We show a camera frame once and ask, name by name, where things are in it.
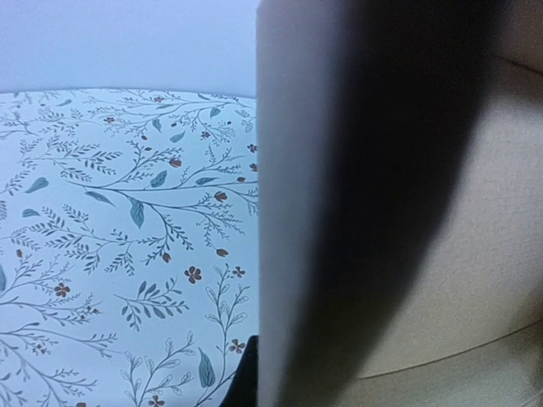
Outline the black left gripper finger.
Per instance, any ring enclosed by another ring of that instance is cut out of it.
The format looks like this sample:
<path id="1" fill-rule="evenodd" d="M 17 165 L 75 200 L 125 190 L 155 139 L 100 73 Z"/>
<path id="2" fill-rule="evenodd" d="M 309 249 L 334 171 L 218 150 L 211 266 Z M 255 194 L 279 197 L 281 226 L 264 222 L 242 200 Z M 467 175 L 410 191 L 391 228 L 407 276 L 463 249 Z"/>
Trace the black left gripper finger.
<path id="1" fill-rule="evenodd" d="M 256 407 L 259 336 L 251 336 L 238 363 L 222 407 Z"/>

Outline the brown cardboard box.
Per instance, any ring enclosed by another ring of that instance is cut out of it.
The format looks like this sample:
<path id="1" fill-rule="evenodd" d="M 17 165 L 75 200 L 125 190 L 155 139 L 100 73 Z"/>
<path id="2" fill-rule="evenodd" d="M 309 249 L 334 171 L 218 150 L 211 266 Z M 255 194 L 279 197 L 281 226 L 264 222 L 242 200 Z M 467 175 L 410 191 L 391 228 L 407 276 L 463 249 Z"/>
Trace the brown cardboard box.
<path id="1" fill-rule="evenodd" d="M 539 1 L 262 1 L 260 406 L 542 403 Z"/>

